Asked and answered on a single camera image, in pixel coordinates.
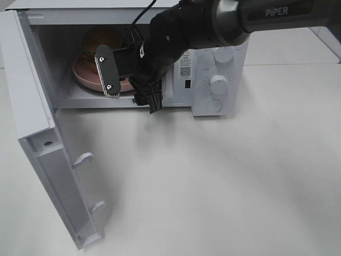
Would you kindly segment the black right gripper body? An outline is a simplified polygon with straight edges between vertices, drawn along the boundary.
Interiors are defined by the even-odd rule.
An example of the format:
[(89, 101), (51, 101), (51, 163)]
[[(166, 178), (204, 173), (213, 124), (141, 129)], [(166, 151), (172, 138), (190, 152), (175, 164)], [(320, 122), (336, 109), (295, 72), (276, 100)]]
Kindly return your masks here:
[(180, 37), (148, 37), (129, 47), (132, 85), (158, 80), (181, 56)]

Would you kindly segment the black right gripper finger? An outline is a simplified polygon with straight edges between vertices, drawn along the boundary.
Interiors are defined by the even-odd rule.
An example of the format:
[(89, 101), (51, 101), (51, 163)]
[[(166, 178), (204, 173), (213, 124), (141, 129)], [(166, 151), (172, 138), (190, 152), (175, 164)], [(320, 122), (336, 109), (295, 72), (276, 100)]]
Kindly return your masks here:
[(135, 46), (144, 41), (144, 25), (129, 25), (123, 35), (123, 48)]
[(162, 80), (138, 82), (130, 78), (130, 84), (135, 90), (133, 102), (138, 106), (149, 106), (150, 114), (161, 111), (163, 108)]

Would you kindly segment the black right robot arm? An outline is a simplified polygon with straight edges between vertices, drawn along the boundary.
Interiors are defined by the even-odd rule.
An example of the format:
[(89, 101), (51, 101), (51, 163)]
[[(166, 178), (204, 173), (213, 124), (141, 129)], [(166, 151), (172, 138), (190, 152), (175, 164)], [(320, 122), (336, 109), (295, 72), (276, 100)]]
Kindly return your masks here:
[(340, 1), (180, 1), (150, 22), (132, 57), (134, 102), (160, 111), (165, 72), (186, 50), (237, 46), (256, 31), (327, 27), (340, 38)]

